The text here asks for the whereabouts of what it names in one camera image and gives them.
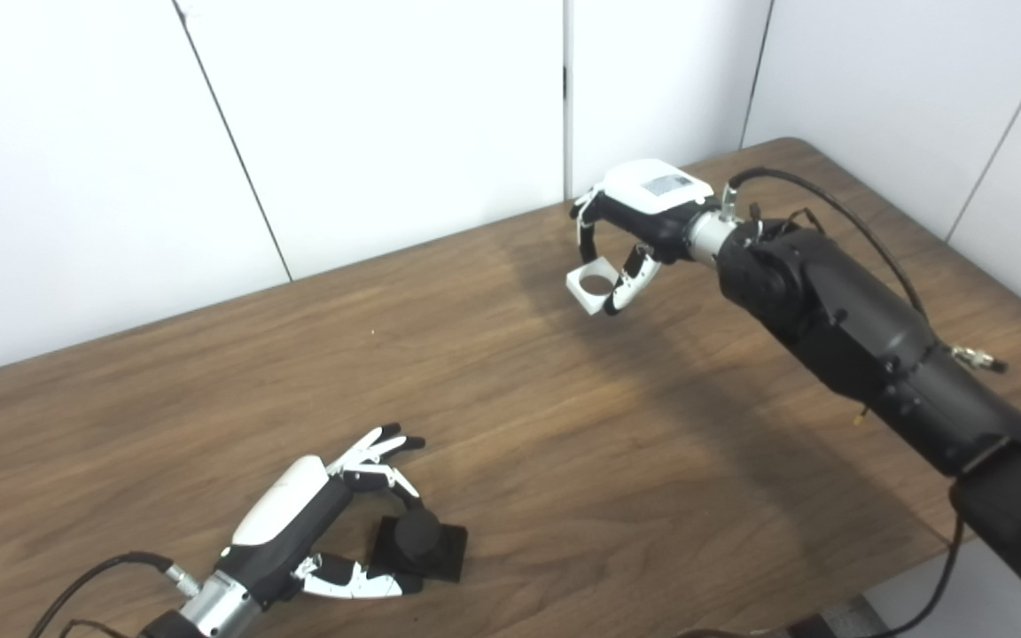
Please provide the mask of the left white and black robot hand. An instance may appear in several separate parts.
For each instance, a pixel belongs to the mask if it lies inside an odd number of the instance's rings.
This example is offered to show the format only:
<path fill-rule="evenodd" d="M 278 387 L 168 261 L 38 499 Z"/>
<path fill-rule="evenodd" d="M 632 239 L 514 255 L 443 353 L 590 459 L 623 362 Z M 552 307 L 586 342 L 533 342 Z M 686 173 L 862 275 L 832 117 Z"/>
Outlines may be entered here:
<path fill-rule="evenodd" d="M 423 447 L 425 440 L 404 435 L 401 425 L 392 423 L 372 429 L 331 462 L 317 454 L 300 457 L 240 521 L 215 573 L 242 586 L 263 612 L 300 591 L 336 599 L 420 593 L 418 576 L 366 568 L 312 549 L 356 494 L 389 490 L 406 508 L 422 508 L 412 482 L 388 461 Z"/>

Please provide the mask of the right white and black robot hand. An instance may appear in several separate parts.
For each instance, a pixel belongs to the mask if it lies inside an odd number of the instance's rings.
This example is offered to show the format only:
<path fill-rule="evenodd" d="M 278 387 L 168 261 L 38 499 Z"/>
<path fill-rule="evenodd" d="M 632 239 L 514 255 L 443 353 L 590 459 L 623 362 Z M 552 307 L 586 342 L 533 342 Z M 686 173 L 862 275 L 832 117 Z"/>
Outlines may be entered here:
<path fill-rule="evenodd" d="M 582 266 L 568 272 L 567 290 L 589 315 L 618 315 L 663 265 L 691 260 L 688 229 L 713 203 L 713 187 L 659 159 L 637 159 L 609 169 L 575 199 L 570 218 L 578 231 Z M 627 262 L 614 268 L 596 250 L 599 222 L 631 234 Z"/>

